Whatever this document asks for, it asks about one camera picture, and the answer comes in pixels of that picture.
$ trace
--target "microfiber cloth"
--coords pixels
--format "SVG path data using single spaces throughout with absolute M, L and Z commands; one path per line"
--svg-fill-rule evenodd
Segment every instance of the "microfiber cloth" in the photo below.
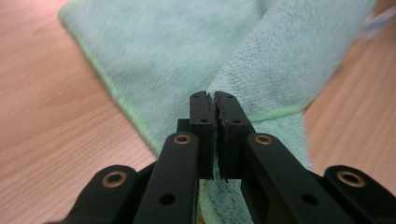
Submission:
M 177 119 L 189 116 L 191 94 L 226 91 L 257 132 L 277 136 L 309 167 L 303 110 L 374 3 L 78 0 L 59 15 L 156 155 Z M 204 221 L 251 223 L 240 181 L 225 183 L 214 173 L 201 182 Z

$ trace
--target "screw hole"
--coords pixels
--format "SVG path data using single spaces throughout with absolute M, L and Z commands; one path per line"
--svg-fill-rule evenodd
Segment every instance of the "screw hole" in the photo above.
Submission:
M 310 205 L 318 205 L 318 199 L 310 194 L 305 194 L 302 196 L 302 198 L 305 203 L 308 203 Z
M 114 174 L 107 178 L 109 183 L 119 182 L 121 179 L 122 179 L 122 177 L 119 174 Z
M 363 188 L 366 186 L 366 181 L 361 176 L 349 171 L 339 171 L 337 177 L 341 182 L 351 187 Z
M 174 141 L 178 144 L 188 144 L 191 141 L 191 137 L 188 135 L 182 134 L 178 135 L 174 138 Z
M 255 138 L 256 142 L 263 144 L 263 145 L 271 145 L 272 144 L 272 138 L 266 136 L 266 135 L 258 135 Z
M 106 188 L 115 188 L 125 182 L 127 174 L 122 171 L 113 171 L 102 179 L 102 185 Z
M 175 195 L 172 194 L 172 193 L 166 193 L 166 194 L 163 194 L 163 195 L 160 197 L 160 203 L 163 204 L 163 205 L 172 204 L 172 203 L 175 202 L 175 200 L 176 200 L 176 197 L 175 197 Z

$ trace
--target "brass insert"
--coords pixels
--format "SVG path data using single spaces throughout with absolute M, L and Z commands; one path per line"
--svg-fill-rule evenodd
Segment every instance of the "brass insert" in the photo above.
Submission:
M 263 145 L 271 145 L 272 144 L 272 138 L 266 136 L 266 135 L 257 135 L 255 138 L 256 142 L 263 144 Z
M 366 181 L 364 181 L 361 176 L 349 171 L 339 171 L 337 173 L 337 177 L 339 180 L 341 180 L 341 182 L 351 187 L 363 188 L 364 186 L 366 186 Z
M 191 141 L 191 137 L 186 134 L 178 135 L 174 138 L 174 141 L 178 144 L 188 144 Z
M 106 188 L 115 188 L 125 182 L 127 174 L 123 171 L 113 171 L 105 175 L 102 179 L 102 184 Z

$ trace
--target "wood grain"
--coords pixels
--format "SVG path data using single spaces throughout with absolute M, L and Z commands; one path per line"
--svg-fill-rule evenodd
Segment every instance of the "wood grain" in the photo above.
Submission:
M 154 161 L 58 21 L 66 2 L 0 1 L 0 223 L 61 219 L 100 169 Z M 351 165 L 393 193 L 395 28 L 355 43 L 306 112 L 315 172 Z

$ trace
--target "wooden table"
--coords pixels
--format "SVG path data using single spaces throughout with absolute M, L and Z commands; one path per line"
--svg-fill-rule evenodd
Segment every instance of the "wooden table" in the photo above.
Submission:
M 0 2 L 0 223 L 61 219 L 100 169 L 155 160 L 57 20 L 66 1 Z M 347 164 L 396 193 L 395 59 L 395 20 L 352 46 L 306 112 L 315 172 Z

